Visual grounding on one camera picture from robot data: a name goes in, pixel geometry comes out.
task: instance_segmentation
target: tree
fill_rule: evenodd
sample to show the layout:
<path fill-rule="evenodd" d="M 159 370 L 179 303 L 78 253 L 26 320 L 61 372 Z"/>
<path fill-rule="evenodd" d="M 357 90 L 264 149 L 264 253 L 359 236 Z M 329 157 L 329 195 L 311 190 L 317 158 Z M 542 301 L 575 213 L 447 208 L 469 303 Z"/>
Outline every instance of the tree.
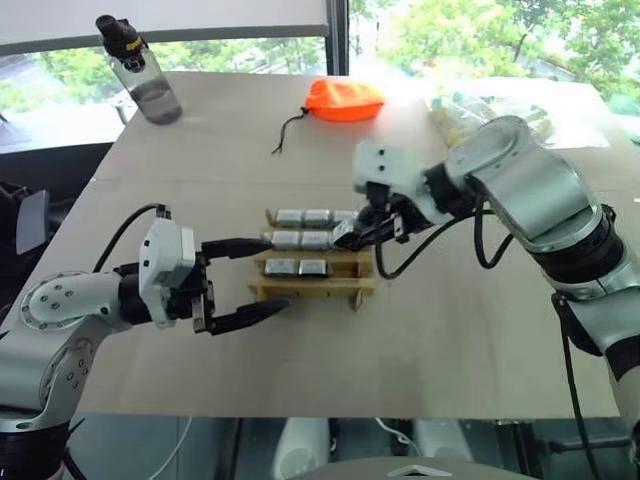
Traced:
<path fill-rule="evenodd" d="M 578 24 L 563 31 L 567 47 L 577 54 L 569 65 L 578 80 L 603 87 L 615 81 L 640 51 L 640 3 L 582 0 L 567 9 L 567 15 Z"/>
<path fill-rule="evenodd" d="M 11 80 L 0 80 L 0 112 L 21 113 L 39 107 L 47 92 L 35 85 L 18 87 Z"/>
<path fill-rule="evenodd" d="M 515 75 L 510 45 L 519 38 L 513 11 L 492 0 L 429 0 L 413 5 L 396 23 L 385 57 L 404 71 L 454 64 L 465 76 Z"/>
<path fill-rule="evenodd" d="M 101 102 L 122 89 L 101 48 L 56 50 L 39 55 L 41 64 L 74 100 Z"/>
<path fill-rule="evenodd" d="M 513 53 L 513 61 L 517 62 L 525 39 L 536 27 L 547 25 L 563 2 L 561 0 L 502 0 L 501 3 L 512 7 L 513 18 L 522 29 Z"/>
<path fill-rule="evenodd" d="M 375 20 L 376 26 L 379 27 L 379 15 L 396 3 L 398 3 L 398 0 L 349 0 L 349 14 L 353 18 L 353 25 L 355 26 L 353 34 L 349 32 L 351 37 L 349 43 L 352 45 L 356 55 L 362 53 L 360 45 L 361 19 Z"/>

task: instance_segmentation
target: table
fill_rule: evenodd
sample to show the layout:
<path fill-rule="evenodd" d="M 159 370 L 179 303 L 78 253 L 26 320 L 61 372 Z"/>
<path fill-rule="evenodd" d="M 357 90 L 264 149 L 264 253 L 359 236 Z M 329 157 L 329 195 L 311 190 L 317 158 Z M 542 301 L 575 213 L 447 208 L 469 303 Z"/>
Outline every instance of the table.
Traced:
<path fill-rule="evenodd" d="M 365 137 L 403 145 L 426 163 L 446 156 L 413 83 L 387 90 L 387 105 L 371 122 L 294 122 L 284 154 L 271 156 L 282 121 L 296 114 L 313 78 L 180 73 L 170 81 L 184 117 L 161 128 L 134 118 L 29 284 L 59 270 L 89 270 L 115 228 L 143 203 L 171 204 L 174 219 L 192 227 L 198 241 L 254 236 L 265 208 L 363 205 L 351 191 L 350 172 L 351 151 Z M 622 235 L 637 243 L 638 155 L 595 91 L 571 88 L 584 99 L 580 114 L 611 147 L 565 153 L 616 208 Z M 486 244 L 497 245 L 504 229 L 486 223 Z M 108 266 L 136 259 L 148 225 L 134 225 Z M 389 265 L 415 245 L 386 247 Z M 250 259 L 215 262 L 218 313 L 253 300 L 246 284 L 255 273 Z M 220 337 L 194 335 L 189 321 L 169 331 L 142 326 L 110 337 L 80 408 L 200 416 L 569 417 L 550 294 L 519 246 L 496 270 L 480 268 L 472 225 L 461 224 L 402 277 L 380 281 L 358 313 L 344 299 L 305 299 Z M 617 415 L 605 364 L 581 352 L 574 357 L 583 413 Z"/>

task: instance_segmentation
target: robotic arm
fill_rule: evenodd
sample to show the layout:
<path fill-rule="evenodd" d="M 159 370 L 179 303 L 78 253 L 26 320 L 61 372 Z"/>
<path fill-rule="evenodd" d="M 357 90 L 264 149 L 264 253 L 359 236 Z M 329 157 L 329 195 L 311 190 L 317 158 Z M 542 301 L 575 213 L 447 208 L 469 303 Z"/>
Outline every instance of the robotic arm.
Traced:
<path fill-rule="evenodd" d="M 0 478 L 39 480 L 61 473 L 69 421 L 95 353 L 113 333 L 193 318 L 196 333 L 218 335 L 254 325 L 288 305 L 268 300 L 213 317 L 209 261 L 271 248 L 229 239 L 201 244 L 164 206 L 140 246 L 139 263 L 113 272 L 64 272 L 33 286 L 10 330 L 0 333 Z"/>
<path fill-rule="evenodd" d="M 576 347 L 604 356 L 637 447 L 640 263 L 616 234 L 613 210 L 596 200 L 573 166 L 538 145 L 523 120 L 502 117 L 432 168 L 400 150 L 362 144 L 353 178 L 369 206 L 355 222 L 336 227 L 335 243 L 350 250 L 375 244 L 379 269 L 381 242 L 406 242 L 410 234 L 473 216 L 481 220 L 487 200 L 555 289 L 563 330 Z"/>

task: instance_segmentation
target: silver battery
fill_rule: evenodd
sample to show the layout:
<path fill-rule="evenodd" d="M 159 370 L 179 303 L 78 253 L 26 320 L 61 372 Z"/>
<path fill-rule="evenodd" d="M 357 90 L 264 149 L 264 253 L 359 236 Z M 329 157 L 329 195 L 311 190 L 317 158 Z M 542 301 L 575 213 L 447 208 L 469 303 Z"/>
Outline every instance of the silver battery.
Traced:
<path fill-rule="evenodd" d="M 333 212 L 333 218 L 331 219 L 331 223 L 333 225 L 338 225 L 345 220 L 355 220 L 358 217 L 358 212 L 354 212 L 351 210 L 336 210 Z"/>
<path fill-rule="evenodd" d="M 302 250 L 329 250 L 330 241 L 329 232 L 302 232 L 300 247 Z"/>
<path fill-rule="evenodd" d="M 264 264 L 264 274 L 268 277 L 296 275 L 297 264 L 293 258 L 269 258 Z"/>
<path fill-rule="evenodd" d="M 329 275 L 326 260 L 300 260 L 298 275 L 301 277 L 326 277 Z"/>
<path fill-rule="evenodd" d="M 290 210 L 279 208 L 276 211 L 275 223 L 277 227 L 301 228 L 304 210 Z"/>
<path fill-rule="evenodd" d="M 297 230 L 276 230 L 270 239 L 275 250 L 300 250 L 300 237 Z"/>
<path fill-rule="evenodd" d="M 331 224 L 330 210 L 305 210 L 304 226 L 307 228 L 327 228 Z"/>

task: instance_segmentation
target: floor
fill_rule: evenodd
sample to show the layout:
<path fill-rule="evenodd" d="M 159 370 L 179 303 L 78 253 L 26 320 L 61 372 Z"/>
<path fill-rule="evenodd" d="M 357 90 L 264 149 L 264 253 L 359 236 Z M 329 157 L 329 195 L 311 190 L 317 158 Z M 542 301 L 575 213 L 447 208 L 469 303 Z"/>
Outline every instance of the floor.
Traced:
<path fill-rule="evenodd" d="M 71 452 L 89 480 L 147 479 L 165 461 L 174 448 L 185 418 L 160 416 L 96 415 L 84 416 L 85 422 L 74 433 Z M 159 480 L 231 480 L 220 470 L 221 447 L 229 443 L 229 420 L 195 418 L 175 461 Z M 463 422 L 467 440 L 476 462 L 517 470 L 513 445 L 499 445 L 493 422 Z M 241 427 L 237 470 L 233 480 L 268 479 L 283 419 L 245 419 Z M 389 436 L 371 419 L 340 420 L 340 437 L 335 460 L 391 455 Z M 618 419 L 588 421 L 592 438 L 623 434 Z M 539 444 L 545 439 L 576 439 L 571 420 L 534 422 Z M 589 479 L 583 452 L 540 455 L 544 479 Z M 598 465 L 603 478 L 636 479 L 625 448 L 598 450 Z"/>

